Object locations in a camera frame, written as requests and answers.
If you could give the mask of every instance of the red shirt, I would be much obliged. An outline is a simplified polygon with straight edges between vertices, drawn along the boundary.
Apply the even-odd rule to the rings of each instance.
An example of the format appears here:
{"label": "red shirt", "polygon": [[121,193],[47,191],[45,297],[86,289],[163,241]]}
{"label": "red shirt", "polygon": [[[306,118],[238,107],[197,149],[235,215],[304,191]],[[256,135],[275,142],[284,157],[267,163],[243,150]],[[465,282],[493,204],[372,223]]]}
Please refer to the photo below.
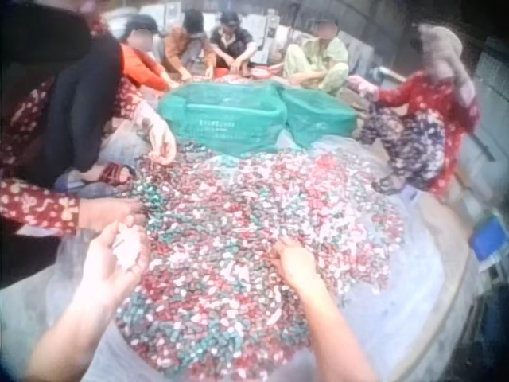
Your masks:
{"label": "red shirt", "polygon": [[457,100],[457,87],[453,81],[442,80],[434,84],[425,72],[416,72],[399,88],[380,90],[378,102],[387,107],[408,103],[406,117],[425,109],[435,110],[441,115],[445,128],[444,169],[429,191],[444,194],[456,172],[463,135],[472,133],[479,122],[480,112],[476,99],[464,106]]}
{"label": "red shirt", "polygon": [[129,78],[138,88],[145,85],[148,88],[169,90],[169,86],[161,77],[165,72],[162,65],[158,64],[148,54],[133,49],[126,44],[121,44],[124,59],[124,75]]}

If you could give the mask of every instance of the woman's left hand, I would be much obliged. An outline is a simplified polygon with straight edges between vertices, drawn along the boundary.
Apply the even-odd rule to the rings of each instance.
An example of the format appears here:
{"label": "woman's left hand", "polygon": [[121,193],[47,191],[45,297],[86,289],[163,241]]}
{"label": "woman's left hand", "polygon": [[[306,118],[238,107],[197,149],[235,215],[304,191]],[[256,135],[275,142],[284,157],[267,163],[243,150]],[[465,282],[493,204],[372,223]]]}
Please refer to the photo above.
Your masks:
{"label": "woman's left hand", "polygon": [[150,128],[149,138],[152,145],[149,158],[163,166],[173,162],[175,155],[177,155],[177,144],[168,123],[164,119],[159,117],[158,121]]}

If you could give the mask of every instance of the patterned pants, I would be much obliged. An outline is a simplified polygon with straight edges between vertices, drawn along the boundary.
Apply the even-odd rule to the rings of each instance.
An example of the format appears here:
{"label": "patterned pants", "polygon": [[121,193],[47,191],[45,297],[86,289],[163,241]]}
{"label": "patterned pants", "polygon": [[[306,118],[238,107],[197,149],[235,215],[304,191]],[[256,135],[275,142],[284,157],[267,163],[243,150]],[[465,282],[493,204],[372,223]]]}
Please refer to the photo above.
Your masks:
{"label": "patterned pants", "polygon": [[416,189],[426,191],[444,166],[444,123],[435,111],[402,119],[393,110],[371,105],[370,116],[357,138],[372,145],[380,138],[389,154],[389,166]]}

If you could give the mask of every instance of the blue container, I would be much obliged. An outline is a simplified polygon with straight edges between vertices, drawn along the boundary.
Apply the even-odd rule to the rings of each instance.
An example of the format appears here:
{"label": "blue container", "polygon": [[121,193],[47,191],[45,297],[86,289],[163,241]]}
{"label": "blue container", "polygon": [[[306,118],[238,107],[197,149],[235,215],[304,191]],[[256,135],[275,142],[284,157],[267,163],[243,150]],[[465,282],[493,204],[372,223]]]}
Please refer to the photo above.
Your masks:
{"label": "blue container", "polygon": [[500,250],[507,242],[507,233],[497,216],[490,217],[470,238],[470,247],[483,261]]}

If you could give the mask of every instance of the green plastic sack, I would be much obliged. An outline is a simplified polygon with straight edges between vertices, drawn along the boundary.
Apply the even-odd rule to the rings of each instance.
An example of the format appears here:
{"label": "green plastic sack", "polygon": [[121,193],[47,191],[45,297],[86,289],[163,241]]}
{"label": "green plastic sack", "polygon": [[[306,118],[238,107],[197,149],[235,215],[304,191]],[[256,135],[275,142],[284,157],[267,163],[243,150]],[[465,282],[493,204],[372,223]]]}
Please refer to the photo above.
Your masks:
{"label": "green plastic sack", "polygon": [[172,132],[222,154],[275,150],[286,106],[271,83],[186,84],[159,103]]}
{"label": "green plastic sack", "polygon": [[288,127],[299,146],[309,148],[324,135],[351,137],[357,127],[353,109],[324,92],[309,89],[280,90],[288,110]]}

